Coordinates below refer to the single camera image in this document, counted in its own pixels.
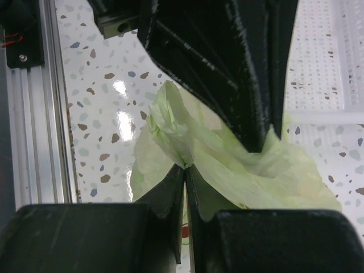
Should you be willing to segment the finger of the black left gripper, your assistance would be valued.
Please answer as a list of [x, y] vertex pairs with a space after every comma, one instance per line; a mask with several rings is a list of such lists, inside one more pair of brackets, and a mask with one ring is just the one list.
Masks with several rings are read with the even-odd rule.
[[237, 69], [244, 141], [264, 141], [270, 127], [282, 134], [286, 71], [298, 1], [235, 1], [240, 39]]
[[265, 1], [142, 1], [153, 62], [213, 110], [250, 152], [266, 138]]

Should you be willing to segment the light green avocado plastic bag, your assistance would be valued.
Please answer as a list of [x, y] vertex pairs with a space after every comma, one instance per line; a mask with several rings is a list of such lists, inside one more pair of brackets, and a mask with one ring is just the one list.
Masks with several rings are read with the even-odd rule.
[[242, 209], [342, 209], [300, 147], [269, 129], [263, 150], [248, 152], [217, 114], [172, 81], [158, 90], [146, 121], [134, 147], [133, 200], [177, 165], [195, 166]]

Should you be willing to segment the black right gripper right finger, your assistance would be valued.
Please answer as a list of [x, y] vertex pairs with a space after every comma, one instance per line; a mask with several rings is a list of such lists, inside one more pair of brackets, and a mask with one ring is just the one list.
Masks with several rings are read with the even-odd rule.
[[193, 272], [241, 272], [242, 211], [205, 181], [196, 166], [185, 171]]

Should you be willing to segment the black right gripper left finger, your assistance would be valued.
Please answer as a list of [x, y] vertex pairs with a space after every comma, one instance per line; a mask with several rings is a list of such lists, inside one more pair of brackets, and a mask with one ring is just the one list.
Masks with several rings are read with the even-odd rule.
[[142, 264], [180, 264], [184, 170], [173, 165], [137, 203], [148, 208]]

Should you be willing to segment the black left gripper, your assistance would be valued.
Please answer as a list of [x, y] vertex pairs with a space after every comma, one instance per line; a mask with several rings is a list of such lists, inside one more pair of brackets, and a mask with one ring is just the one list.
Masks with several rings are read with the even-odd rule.
[[134, 31], [139, 26], [141, 0], [88, 0], [104, 39]]

